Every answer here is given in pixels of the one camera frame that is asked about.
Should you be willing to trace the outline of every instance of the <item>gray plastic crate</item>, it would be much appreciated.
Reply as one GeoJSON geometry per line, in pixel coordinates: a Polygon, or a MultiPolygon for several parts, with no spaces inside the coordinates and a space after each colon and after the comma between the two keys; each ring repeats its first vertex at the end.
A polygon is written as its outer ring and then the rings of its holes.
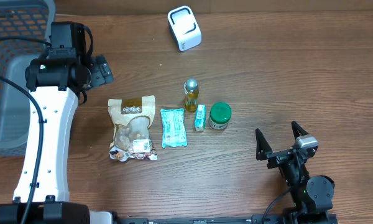
{"type": "MultiPolygon", "coordinates": [[[[0,0],[0,37],[21,35],[49,41],[53,0],[0,0]]],[[[25,69],[44,45],[23,40],[0,42],[0,75],[26,89],[25,69]]],[[[25,154],[29,99],[0,81],[0,155],[25,154]]]]}

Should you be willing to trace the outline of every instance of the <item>light blue pouch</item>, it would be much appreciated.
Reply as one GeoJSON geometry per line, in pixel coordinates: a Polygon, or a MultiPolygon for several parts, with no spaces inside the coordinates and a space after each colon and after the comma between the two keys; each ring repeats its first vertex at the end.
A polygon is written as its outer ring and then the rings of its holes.
{"type": "Polygon", "coordinates": [[[187,134],[184,126],[184,109],[161,109],[163,123],[162,147],[187,146],[187,134]]]}

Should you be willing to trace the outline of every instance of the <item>wall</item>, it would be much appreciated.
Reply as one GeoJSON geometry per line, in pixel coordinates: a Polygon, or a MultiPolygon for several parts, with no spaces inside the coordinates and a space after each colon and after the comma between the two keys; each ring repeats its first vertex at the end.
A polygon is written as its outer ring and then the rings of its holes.
{"type": "Polygon", "coordinates": [[[71,15],[166,14],[188,5],[195,13],[373,10],[373,0],[55,0],[71,15]]]}

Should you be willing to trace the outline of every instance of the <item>wooden surface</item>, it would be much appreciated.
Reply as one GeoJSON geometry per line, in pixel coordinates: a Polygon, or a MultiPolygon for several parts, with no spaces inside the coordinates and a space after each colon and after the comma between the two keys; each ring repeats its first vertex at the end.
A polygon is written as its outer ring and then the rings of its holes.
{"type": "MultiPolygon", "coordinates": [[[[274,149],[293,144],[296,120],[320,143],[310,175],[336,182],[340,223],[373,223],[373,11],[202,14],[201,45],[180,53],[165,15],[59,17],[89,26],[115,82],[88,92],[73,120],[71,201],[120,216],[240,217],[263,213],[285,189],[277,169],[256,161],[255,128],[274,149]],[[194,131],[188,147],[161,148],[160,109],[180,108],[195,77],[208,109],[225,101],[229,127],[194,131]],[[110,98],[155,95],[150,133],[158,161],[110,160],[110,98]]],[[[0,157],[0,203],[10,203],[23,158],[0,157]]],[[[272,212],[291,206],[288,196],[272,212]]]]}
{"type": "Polygon", "coordinates": [[[167,14],[190,6],[194,13],[373,10],[373,0],[55,0],[70,15],[167,14]]]}

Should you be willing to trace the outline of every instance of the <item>silver bottle cap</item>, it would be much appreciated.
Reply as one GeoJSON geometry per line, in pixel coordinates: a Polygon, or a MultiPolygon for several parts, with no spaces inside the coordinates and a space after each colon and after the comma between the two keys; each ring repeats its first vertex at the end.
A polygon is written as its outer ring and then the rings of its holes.
{"type": "Polygon", "coordinates": [[[185,88],[185,91],[195,91],[197,89],[199,89],[198,87],[198,81],[195,80],[194,78],[190,78],[188,79],[188,81],[186,81],[185,85],[184,85],[184,88],[185,88]]]}

